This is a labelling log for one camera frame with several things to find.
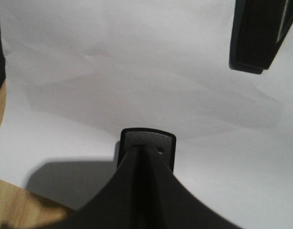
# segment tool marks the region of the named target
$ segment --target curved black plastic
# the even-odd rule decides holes
[[[236,0],[230,68],[261,74],[269,69],[293,23],[293,0]]]
[[[75,215],[39,229],[239,229],[193,197],[154,145],[131,146],[103,190]]]

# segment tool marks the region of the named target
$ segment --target black plastic base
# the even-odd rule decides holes
[[[158,146],[173,152],[175,136],[126,129],[121,141],[125,153],[102,191],[73,216],[39,229],[239,229],[173,176]]]

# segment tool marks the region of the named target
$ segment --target small hole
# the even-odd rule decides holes
[[[160,155],[163,155],[163,153],[165,152],[165,150],[163,149],[163,148],[160,148],[160,147],[156,147],[157,148],[157,150],[158,150],[158,153],[160,154]]]

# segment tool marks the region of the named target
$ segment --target white paper backdrop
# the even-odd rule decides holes
[[[79,208],[113,174],[121,130],[159,128],[177,136],[174,174],[202,202],[244,228],[293,229],[293,26],[268,71],[232,71],[233,11],[0,0],[0,178]]]

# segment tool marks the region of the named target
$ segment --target white paper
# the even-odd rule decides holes
[[[121,130],[158,128],[207,206],[293,229],[293,25],[269,70],[242,73],[228,66],[233,13],[217,0],[0,0],[0,178],[79,208],[113,174]]]

